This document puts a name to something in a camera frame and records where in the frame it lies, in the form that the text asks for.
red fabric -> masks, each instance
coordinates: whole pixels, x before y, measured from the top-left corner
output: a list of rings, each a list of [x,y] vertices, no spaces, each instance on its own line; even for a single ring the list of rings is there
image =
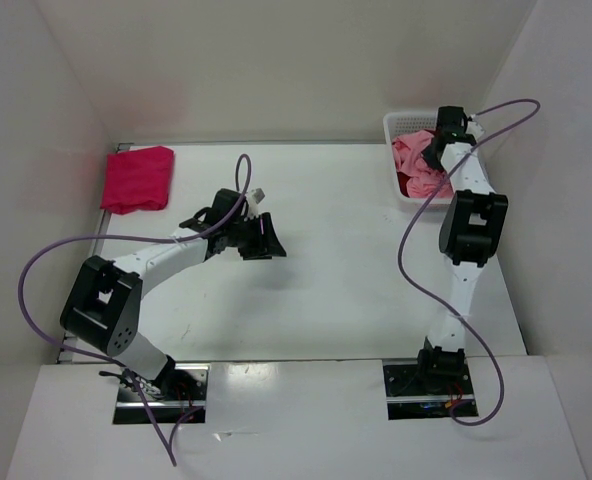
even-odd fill
[[[107,155],[100,208],[120,215],[134,210],[162,210],[169,200],[173,170],[174,151],[165,147]]]

gray wall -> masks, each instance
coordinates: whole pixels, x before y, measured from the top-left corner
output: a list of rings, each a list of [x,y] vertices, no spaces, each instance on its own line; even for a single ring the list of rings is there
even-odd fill
[[[42,246],[93,230],[108,149],[104,127],[35,5],[0,1],[0,478],[39,365],[55,358],[21,318],[18,275]],[[60,330],[66,283],[88,248],[50,256],[29,278],[31,311],[52,333]]]
[[[37,0],[114,141],[383,140],[480,106],[534,0]]]
[[[500,259],[592,479],[592,0],[539,0],[487,104],[523,96],[543,110],[487,157],[510,198]]]

folded towel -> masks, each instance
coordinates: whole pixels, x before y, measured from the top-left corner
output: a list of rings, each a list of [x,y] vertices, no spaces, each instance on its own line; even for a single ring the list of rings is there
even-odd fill
[[[152,147],[107,155],[105,190],[100,208],[125,214],[162,210],[169,201],[174,151]]]
[[[413,198],[427,198],[434,188],[444,178],[444,172],[438,172],[427,166],[421,153],[434,138],[427,130],[420,130],[409,135],[400,135],[394,139],[392,151],[396,171],[409,177],[407,181],[407,196]],[[452,187],[447,183],[441,188],[438,197],[453,196]]]

basket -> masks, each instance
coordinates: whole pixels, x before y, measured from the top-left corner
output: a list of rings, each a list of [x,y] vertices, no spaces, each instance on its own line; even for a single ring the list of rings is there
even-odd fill
[[[388,113],[383,118],[383,127],[385,128],[385,141],[387,142],[390,164],[392,169],[392,179],[394,180],[394,189],[396,196],[403,207],[420,206],[424,198],[411,198],[404,195],[398,184],[398,173],[396,172],[396,163],[392,153],[392,141],[399,135],[414,133],[418,130],[434,130],[436,128],[436,115],[438,109],[433,110],[401,110],[400,112]],[[432,209],[447,209],[452,203],[451,198],[434,198],[429,204]]]

